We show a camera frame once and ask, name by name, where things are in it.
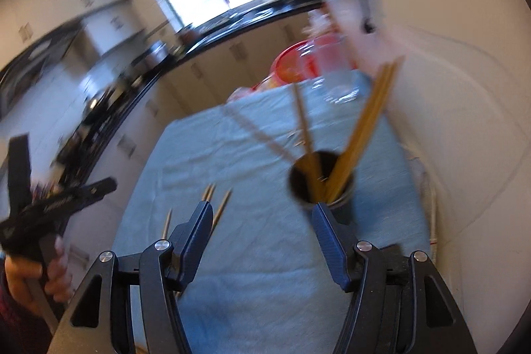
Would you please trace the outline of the red jacket sleeve forearm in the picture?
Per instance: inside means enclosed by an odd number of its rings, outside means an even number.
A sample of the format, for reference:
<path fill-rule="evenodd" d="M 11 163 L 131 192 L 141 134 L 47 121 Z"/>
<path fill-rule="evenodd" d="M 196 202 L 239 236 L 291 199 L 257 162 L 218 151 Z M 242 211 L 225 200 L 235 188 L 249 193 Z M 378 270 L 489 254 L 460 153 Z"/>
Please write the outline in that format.
<path fill-rule="evenodd" d="M 51 334 L 45 321 L 16 303 L 1 260 L 1 353 L 46 353 Z"/>

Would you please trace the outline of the person's left hand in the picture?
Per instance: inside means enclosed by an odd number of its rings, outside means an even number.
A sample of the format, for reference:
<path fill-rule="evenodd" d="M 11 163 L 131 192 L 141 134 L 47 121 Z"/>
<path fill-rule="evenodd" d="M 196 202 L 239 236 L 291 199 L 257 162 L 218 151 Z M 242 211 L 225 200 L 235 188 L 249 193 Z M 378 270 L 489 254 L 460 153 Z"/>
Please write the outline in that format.
<path fill-rule="evenodd" d="M 48 282 L 44 292 L 56 303 L 67 303 L 73 296 L 72 274 L 67 269 L 67 254 L 60 236 L 55 239 L 56 257 L 47 267 Z M 28 282 L 39 281 L 43 267 L 40 263 L 24 257 L 7 255 L 5 275 L 7 286 L 14 301 L 38 317 L 42 317 L 37 300 L 30 291 Z"/>

